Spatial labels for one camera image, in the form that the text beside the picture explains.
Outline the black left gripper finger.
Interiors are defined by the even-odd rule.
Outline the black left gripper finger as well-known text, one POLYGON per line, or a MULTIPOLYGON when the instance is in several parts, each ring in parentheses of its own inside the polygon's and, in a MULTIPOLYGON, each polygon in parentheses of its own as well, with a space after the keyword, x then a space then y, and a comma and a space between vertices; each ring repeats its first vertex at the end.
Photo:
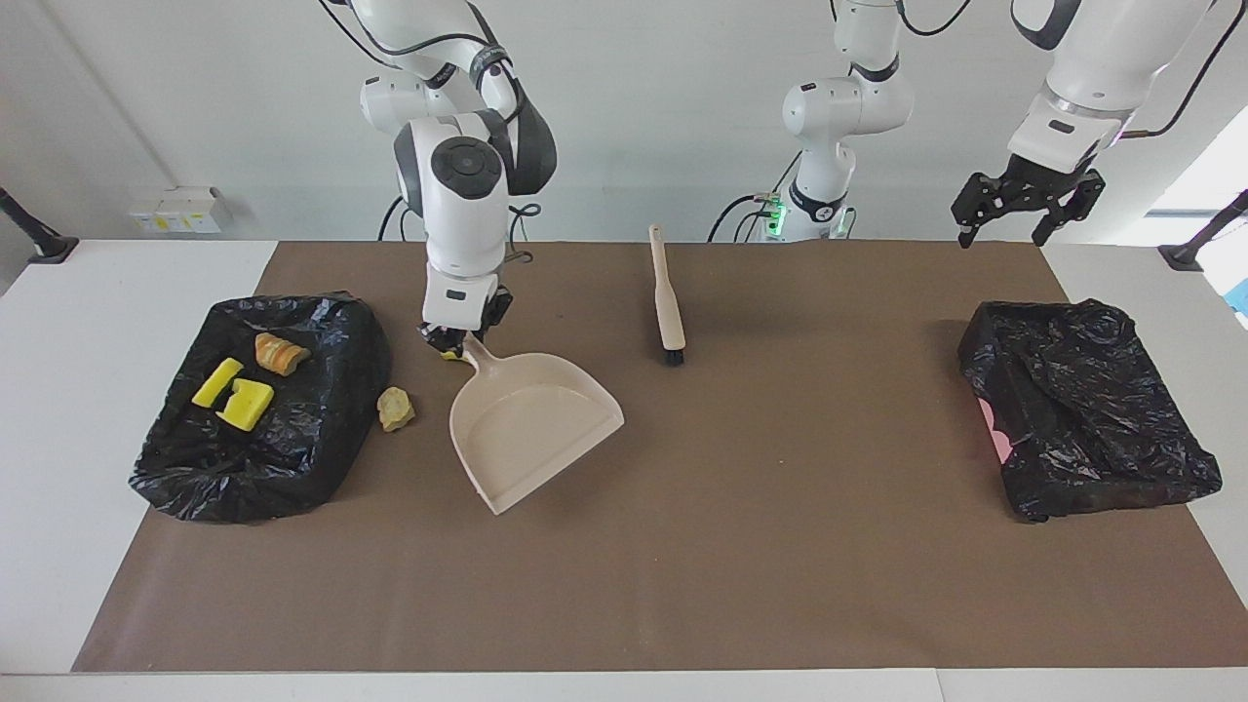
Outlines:
POLYGON ((1065 225, 1087 219, 1104 187, 1104 179, 1099 172, 1086 172, 1075 181, 1070 194, 1065 194, 1065 204, 1058 195, 1047 194, 1043 201, 1045 215, 1033 229, 1033 244, 1045 246, 1065 225))
POLYGON ((951 205, 951 215, 958 225, 957 242, 962 249, 971 249, 982 226, 1010 214, 1008 200, 1013 191, 1015 182, 1003 176, 972 174, 967 179, 951 205))

